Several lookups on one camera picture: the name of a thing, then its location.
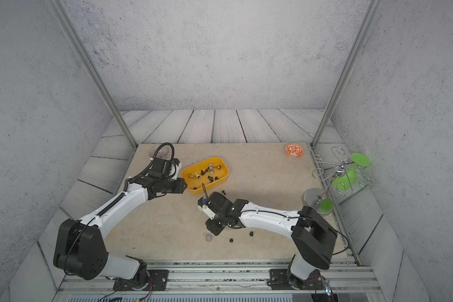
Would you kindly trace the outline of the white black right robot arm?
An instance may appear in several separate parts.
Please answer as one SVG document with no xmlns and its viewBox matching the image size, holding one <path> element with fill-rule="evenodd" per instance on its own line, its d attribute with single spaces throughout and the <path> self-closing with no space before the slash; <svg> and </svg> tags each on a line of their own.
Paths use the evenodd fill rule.
<svg viewBox="0 0 453 302">
<path fill-rule="evenodd" d="M 289 271 L 295 278 L 305 281 L 316 270 L 327 270 L 331 260 L 337 230 L 312 207 L 300 211 L 276 210 L 259 206 L 247 200 L 228 200 L 223 194 L 213 192 L 197 202 L 207 217 L 207 229 L 214 235 L 226 228 L 262 229 L 291 239 L 298 249 Z"/>
</svg>

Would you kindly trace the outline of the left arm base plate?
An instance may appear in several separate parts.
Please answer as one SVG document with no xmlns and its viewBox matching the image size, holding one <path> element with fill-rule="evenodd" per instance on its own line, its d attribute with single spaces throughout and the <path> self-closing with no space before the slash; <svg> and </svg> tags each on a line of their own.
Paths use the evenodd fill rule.
<svg viewBox="0 0 453 302">
<path fill-rule="evenodd" d="M 168 277 L 165 269 L 142 271 L 133 279 L 116 278 L 113 291 L 165 291 Z"/>
</svg>

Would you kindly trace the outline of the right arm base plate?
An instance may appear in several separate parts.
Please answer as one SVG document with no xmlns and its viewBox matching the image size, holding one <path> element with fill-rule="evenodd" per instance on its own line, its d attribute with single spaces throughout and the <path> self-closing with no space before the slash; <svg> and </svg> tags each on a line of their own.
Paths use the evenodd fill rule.
<svg viewBox="0 0 453 302">
<path fill-rule="evenodd" d="M 287 269 L 271 269 L 267 285 L 273 290 L 321 290 L 325 289 L 323 276 L 315 269 L 306 280 L 302 280 Z"/>
</svg>

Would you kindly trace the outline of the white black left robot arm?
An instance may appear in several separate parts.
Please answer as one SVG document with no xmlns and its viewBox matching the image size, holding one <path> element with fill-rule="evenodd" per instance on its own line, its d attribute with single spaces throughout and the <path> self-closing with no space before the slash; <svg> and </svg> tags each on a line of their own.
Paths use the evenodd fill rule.
<svg viewBox="0 0 453 302">
<path fill-rule="evenodd" d="M 125 187 L 103 206 L 79 220 L 64 221 L 58 231 L 53 265 L 66 274 L 94 278 L 141 278 L 145 263 L 109 253 L 105 238 L 126 216 L 147 201 L 182 194 L 187 184 L 179 177 L 178 159 L 152 159 L 147 168 L 125 181 Z"/>
</svg>

